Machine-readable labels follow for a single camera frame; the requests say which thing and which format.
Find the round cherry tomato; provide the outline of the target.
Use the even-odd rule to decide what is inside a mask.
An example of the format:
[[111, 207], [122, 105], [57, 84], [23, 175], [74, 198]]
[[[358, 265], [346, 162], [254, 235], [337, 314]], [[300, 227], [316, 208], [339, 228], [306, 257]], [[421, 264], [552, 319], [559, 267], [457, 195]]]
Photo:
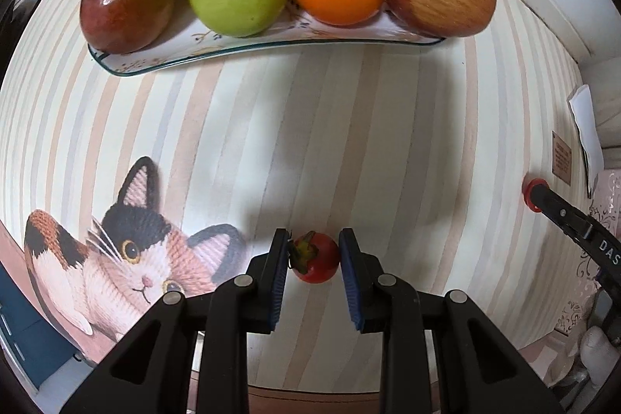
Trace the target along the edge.
[[543, 186], [548, 188], [548, 183], [544, 180], [544, 178], [531, 178], [528, 181], [525, 181], [522, 185], [522, 196], [524, 199], [524, 203], [532, 212], [541, 213], [541, 209], [533, 202], [532, 193], [533, 189], [537, 186]]

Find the striped cat table mat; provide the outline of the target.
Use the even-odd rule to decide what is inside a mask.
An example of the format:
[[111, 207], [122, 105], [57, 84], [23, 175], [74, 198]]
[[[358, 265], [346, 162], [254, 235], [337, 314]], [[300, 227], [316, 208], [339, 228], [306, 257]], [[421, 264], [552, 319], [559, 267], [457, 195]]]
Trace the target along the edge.
[[521, 186], [546, 178], [586, 206], [567, 104], [582, 79], [534, 0], [498, 0], [483, 33], [430, 48], [280, 47], [130, 78], [90, 56], [78, 4], [41, 1], [1, 88], [1, 264], [23, 293], [28, 214], [84, 236], [149, 156], [185, 233], [232, 224], [259, 253], [278, 227], [349, 226], [416, 288], [465, 291], [519, 348], [572, 325], [580, 251]]

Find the dark red apple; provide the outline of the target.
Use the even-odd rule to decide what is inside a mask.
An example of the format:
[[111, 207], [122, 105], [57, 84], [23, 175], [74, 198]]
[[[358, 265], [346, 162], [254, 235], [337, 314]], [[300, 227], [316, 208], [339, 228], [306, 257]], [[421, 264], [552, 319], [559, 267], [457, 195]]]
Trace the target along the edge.
[[175, 0], [81, 0], [82, 34], [99, 52], [137, 52], [166, 29], [174, 4]]

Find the brown label card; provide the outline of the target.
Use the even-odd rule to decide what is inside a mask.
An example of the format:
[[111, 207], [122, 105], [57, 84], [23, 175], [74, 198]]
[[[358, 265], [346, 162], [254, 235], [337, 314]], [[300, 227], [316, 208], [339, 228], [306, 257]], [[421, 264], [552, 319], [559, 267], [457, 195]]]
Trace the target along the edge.
[[553, 132], [553, 175], [565, 183], [572, 184], [572, 148]]

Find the blue kitchen cabinet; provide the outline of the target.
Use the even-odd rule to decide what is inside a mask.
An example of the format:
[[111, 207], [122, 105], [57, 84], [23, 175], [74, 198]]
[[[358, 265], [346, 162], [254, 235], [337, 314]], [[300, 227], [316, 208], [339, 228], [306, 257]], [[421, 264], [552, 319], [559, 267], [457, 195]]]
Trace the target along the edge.
[[70, 360], [77, 349], [22, 294], [1, 267], [1, 330], [35, 388]]

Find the floral oval ceramic plate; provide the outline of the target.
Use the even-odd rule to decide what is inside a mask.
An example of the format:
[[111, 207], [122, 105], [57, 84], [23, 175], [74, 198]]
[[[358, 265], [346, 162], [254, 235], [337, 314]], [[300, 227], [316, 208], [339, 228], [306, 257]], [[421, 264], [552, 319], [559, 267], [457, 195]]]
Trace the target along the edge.
[[441, 38], [424, 37], [408, 30], [386, 6], [358, 25], [334, 26], [313, 18], [296, 0], [287, 0], [279, 18], [259, 34], [245, 38], [223, 36], [206, 27], [188, 0], [175, 0], [173, 16], [162, 34], [137, 52], [110, 54], [88, 45], [95, 61], [117, 77], [138, 76], [167, 67], [240, 52], [309, 44], [404, 44], [435, 46]]

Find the cherry tomato with stem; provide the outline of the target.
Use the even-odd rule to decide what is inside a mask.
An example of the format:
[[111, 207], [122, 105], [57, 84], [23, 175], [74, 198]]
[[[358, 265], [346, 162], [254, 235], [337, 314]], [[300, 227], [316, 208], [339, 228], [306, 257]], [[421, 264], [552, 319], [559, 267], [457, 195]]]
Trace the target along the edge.
[[324, 233], [309, 231], [287, 245], [288, 264], [302, 282], [322, 284], [329, 281], [340, 264], [337, 243]]

